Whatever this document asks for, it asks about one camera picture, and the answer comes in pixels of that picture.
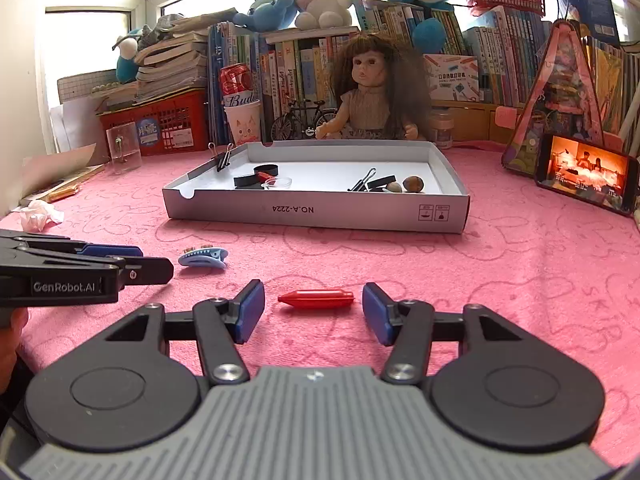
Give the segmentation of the person's left hand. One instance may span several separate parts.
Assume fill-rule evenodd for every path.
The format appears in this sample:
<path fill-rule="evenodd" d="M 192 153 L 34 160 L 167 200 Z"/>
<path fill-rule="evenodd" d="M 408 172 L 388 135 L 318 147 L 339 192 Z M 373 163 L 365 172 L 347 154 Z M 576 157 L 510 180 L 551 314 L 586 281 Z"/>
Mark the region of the person's left hand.
<path fill-rule="evenodd" d="M 11 315 L 9 326 L 0 330 L 0 393 L 5 393 L 9 387 L 17 360 L 17 348 L 27 322 L 28 310 L 16 309 Z"/>

